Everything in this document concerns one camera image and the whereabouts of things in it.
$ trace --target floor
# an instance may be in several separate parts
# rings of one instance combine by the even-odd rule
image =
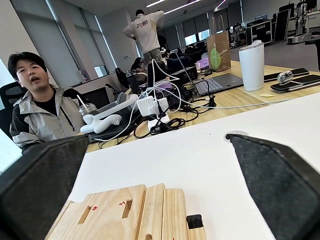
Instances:
[[[319,72],[315,45],[275,42],[264,47],[265,65]],[[231,60],[239,61],[239,48],[231,49]]]

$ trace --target white t-shirt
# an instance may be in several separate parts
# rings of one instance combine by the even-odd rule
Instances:
[[[160,48],[157,29],[164,23],[164,12],[157,11],[148,15],[139,14],[137,19],[131,22],[123,34],[129,38],[133,36],[139,41],[143,53]]]

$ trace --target man in white shirt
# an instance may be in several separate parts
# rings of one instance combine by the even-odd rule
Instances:
[[[123,29],[123,34],[128,38],[139,41],[147,65],[152,62],[152,59],[157,62],[161,61],[157,30],[164,23],[164,11],[144,14],[143,10],[137,10],[135,13],[136,20]]]

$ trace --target laptop keyboard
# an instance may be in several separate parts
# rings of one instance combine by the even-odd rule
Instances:
[[[223,88],[221,84],[213,79],[206,79],[209,83],[209,92],[214,92]],[[199,94],[208,92],[208,84],[205,81],[196,83],[196,88],[198,89]]]

